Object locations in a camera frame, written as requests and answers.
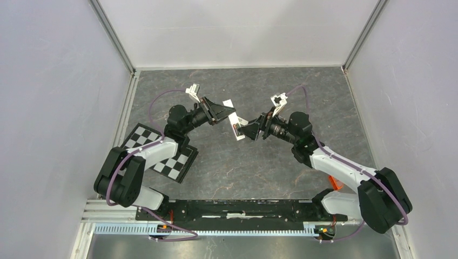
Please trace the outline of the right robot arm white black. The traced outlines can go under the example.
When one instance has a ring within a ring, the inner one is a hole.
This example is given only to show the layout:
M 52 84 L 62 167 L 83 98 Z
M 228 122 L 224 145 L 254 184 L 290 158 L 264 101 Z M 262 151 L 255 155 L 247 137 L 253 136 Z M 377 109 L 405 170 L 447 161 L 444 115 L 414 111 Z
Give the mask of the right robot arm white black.
M 326 220 L 332 214 L 359 217 L 380 234 L 394 225 L 408 224 L 413 206 L 397 174 L 387 167 L 374 169 L 360 165 L 332 151 L 313 133 L 308 114 L 294 112 L 284 119 L 273 112 L 262 113 L 237 130 L 251 140 L 273 136 L 289 142 L 299 163 L 332 176 L 354 192 L 324 192 L 312 205 L 316 219 Z

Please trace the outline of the white black remote control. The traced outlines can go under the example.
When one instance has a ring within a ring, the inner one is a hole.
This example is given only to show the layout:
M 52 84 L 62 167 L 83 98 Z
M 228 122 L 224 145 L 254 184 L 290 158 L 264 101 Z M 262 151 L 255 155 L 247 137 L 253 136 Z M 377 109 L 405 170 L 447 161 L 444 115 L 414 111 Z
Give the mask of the white black remote control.
M 223 105 L 233 108 L 233 104 L 232 104 L 231 99 L 223 101 Z M 231 124 L 231 127 L 232 127 L 232 131 L 233 131 L 233 133 L 235 135 L 236 141 L 244 139 L 245 136 L 242 133 L 239 132 L 240 120 L 239 120 L 239 117 L 237 116 L 236 112 L 231 113 L 228 116 L 228 119 L 230 121 L 230 124 Z

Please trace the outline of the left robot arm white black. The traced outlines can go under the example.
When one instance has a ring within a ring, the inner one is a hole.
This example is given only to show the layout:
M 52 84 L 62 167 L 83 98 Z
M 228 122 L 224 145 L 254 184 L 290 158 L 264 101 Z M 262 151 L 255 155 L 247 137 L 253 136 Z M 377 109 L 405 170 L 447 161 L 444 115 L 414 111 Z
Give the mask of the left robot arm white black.
M 205 123 L 216 125 L 235 111 L 234 107 L 216 104 L 206 97 L 190 111 L 183 105 L 172 106 L 159 139 L 135 148 L 114 147 L 109 151 L 93 184 L 94 191 L 111 206 L 140 206 L 148 208 L 155 219 L 165 219 L 170 206 L 164 202 L 164 194 L 143 186 L 144 172 L 180 152 L 189 142 L 189 132 Z

